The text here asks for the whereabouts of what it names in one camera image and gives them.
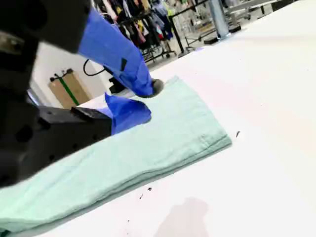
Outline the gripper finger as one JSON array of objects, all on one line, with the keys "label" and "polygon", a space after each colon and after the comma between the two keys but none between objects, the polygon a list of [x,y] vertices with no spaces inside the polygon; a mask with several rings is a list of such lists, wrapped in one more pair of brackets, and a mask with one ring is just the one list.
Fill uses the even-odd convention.
[{"label": "gripper finger", "polygon": [[139,97],[154,97],[163,82],[151,77],[140,50],[89,0],[46,0],[44,41],[94,61]]},{"label": "gripper finger", "polygon": [[37,161],[55,162],[151,119],[150,109],[141,101],[108,94],[104,98],[106,106],[101,109],[40,107]]}]

